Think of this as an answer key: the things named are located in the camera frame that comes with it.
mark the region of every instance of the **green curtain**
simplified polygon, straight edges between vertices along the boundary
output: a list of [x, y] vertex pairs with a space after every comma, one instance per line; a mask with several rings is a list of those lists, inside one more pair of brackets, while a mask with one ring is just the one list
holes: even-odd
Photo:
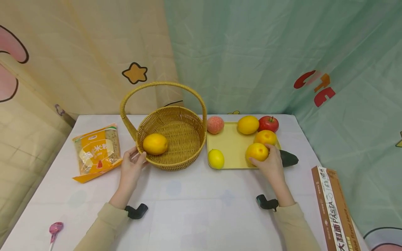
[[179, 80], [210, 114], [296, 115], [361, 233], [402, 229], [402, 2], [165, 0], [165, 11]]

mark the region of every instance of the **white table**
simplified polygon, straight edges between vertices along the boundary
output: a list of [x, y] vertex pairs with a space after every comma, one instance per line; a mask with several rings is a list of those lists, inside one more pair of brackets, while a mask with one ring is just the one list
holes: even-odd
[[[244, 115], [220, 115], [237, 121]], [[145, 115], [129, 115], [138, 126]], [[282, 149], [295, 154], [299, 163], [285, 169], [286, 181], [299, 202], [322, 250], [326, 249], [311, 168], [319, 161], [296, 118], [276, 115]], [[49, 226], [65, 224], [54, 251], [73, 250], [94, 222], [97, 212], [115, 192], [120, 171], [110, 171], [88, 183], [72, 179], [78, 174], [72, 138], [118, 124], [122, 153], [134, 145], [119, 115], [79, 116], [48, 173], [32, 197], [1, 251], [47, 250]], [[145, 203], [149, 210], [133, 220], [115, 243], [116, 250], [282, 250], [271, 210], [262, 210], [256, 196], [274, 198], [258, 170], [214, 170], [208, 166], [206, 146], [188, 168], [167, 172], [148, 167], [138, 182], [129, 205]], [[359, 235], [362, 250], [367, 250]]]

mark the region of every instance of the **peach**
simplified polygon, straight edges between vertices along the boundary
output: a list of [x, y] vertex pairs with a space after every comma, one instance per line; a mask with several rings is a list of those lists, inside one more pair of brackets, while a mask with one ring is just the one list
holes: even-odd
[[218, 116], [212, 116], [207, 120], [207, 130], [212, 134], [220, 133], [225, 126], [224, 120]]

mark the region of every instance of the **cucumber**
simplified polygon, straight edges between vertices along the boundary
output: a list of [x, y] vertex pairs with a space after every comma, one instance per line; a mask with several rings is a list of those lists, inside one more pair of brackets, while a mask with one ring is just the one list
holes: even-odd
[[299, 162], [299, 159], [296, 155], [291, 154], [284, 150], [279, 150], [281, 152], [281, 159], [283, 167], [288, 167], [291, 165], [296, 165]]

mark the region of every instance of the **forearm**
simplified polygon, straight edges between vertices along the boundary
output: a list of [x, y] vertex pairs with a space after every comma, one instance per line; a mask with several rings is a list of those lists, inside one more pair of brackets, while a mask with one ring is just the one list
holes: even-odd
[[296, 204], [285, 180], [276, 179], [276, 180], [270, 181], [270, 183], [271, 183], [272, 189], [274, 190], [274, 193], [277, 197], [279, 206], [287, 207], [287, 206], [292, 206], [292, 205]]
[[134, 187], [120, 187], [109, 201], [109, 204], [115, 208], [124, 210], [134, 192]]
[[278, 207], [274, 216], [285, 239], [287, 251], [320, 251], [299, 204]]
[[74, 251], [108, 251], [128, 222], [127, 211], [106, 203], [98, 213], [98, 218], [86, 232]]

